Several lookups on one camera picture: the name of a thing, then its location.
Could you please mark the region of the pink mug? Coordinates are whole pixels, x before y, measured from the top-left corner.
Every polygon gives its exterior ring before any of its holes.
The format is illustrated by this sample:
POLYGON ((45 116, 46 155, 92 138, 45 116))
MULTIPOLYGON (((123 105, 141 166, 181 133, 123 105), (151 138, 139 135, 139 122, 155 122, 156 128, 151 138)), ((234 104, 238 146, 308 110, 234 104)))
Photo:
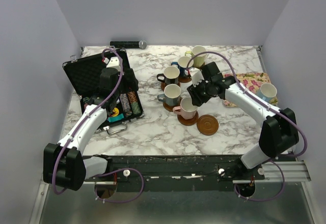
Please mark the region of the pink mug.
POLYGON ((173 108, 173 112, 182 118, 189 120, 192 119, 198 110, 198 107, 193 105, 191 97, 183 98, 179 106, 173 108))

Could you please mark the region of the grey blue mug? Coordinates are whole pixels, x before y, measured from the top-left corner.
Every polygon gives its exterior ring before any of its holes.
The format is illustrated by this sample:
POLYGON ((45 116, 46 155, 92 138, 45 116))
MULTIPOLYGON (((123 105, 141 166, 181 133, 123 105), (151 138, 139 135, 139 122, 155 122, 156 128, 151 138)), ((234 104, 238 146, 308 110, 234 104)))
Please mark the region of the grey blue mug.
POLYGON ((157 96, 158 101, 168 106, 177 106, 180 102, 181 88, 176 84, 167 85, 164 93, 157 96))

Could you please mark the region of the light green mug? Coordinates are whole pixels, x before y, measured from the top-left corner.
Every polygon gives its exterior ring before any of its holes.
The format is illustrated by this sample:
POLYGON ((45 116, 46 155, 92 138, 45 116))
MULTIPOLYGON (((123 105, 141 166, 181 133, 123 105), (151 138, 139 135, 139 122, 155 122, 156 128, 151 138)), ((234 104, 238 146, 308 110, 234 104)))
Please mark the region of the light green mug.
POLYGON ((206 54, 204 53, 206 51, 206 48, 200 45, 194 46, 191 51, 186 51, 185 55, 191 55, 191 57, 195 57, 193 59, 194 67, 201 66, 206 59, 206 54))

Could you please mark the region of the teal mug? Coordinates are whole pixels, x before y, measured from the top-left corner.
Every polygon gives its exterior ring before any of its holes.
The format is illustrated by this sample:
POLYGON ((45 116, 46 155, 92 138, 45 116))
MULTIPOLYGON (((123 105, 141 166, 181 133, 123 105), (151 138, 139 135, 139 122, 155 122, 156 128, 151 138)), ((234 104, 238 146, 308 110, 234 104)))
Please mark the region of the teal mug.
POLYGON ((168 66, 164 72, 156 76, 157 80, 164 82, 166 85, 178 84, 180 70, 175 66, 168 66))

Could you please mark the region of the dark blue mug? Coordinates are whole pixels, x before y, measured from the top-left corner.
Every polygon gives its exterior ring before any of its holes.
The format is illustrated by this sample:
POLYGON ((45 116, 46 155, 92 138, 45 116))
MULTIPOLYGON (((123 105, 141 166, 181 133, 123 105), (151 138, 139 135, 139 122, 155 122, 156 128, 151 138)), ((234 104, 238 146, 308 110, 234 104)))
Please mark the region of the dark blue mug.
POLYGON ((191 57, 183 56, 183 57, 180 57, 177 62, 171 63, 172 66, 175 66, 179 69, 179 71, 180 71, 179 77, 183 77, 183 78, 190 77, 189 72, 186 69, 187 67, 191 68, 194 64, 194 61, 191 61, 190 64, 188 64, 190 60, 191 60, 191 57))

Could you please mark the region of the light blue mug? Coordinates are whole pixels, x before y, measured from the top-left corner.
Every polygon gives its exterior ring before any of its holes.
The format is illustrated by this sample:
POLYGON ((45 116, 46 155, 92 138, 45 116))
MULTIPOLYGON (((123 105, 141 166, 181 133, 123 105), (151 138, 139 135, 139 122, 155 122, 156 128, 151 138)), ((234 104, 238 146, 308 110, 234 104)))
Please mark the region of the light blue mug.
POLYGON ((271 83, 263 83, 256 92, 256 96, 270 102, 277 95, 277 88, 271 83))

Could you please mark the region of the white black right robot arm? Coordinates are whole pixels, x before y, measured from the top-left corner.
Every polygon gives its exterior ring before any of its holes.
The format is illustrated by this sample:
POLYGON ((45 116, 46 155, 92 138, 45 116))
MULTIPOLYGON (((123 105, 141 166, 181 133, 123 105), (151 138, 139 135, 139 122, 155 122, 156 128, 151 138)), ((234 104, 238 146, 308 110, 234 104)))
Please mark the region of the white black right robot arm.
POLYGON ((287 151, 299 141, 294 112, 269 104, 245 88, 234 76, 223 77, 216 63, 185 72, 192 79, 187 88, 192 104, 201 106, 213 97, 227 100, 247 113, 261 127, 258 144, 243 154, 234 167, 235 175, 246 179, 253 168, 287 151))

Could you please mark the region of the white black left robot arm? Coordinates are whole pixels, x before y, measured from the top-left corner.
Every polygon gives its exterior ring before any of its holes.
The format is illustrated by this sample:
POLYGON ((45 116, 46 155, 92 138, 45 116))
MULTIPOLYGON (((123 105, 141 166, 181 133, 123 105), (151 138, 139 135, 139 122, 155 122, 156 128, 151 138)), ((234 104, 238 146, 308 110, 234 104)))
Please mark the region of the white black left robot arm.
POLYGON ((77 124, 56 144, 49 143, 43 152, 43 180, 53 186, 78 190, 93 176, 106 181, 113 168, 105 156, 83 158, 83 152, 95 131, 107 120, 121 94, 138 90, 138 80, 131 68, 118 71, 104 68, 99 86, 86 102, 77 124))

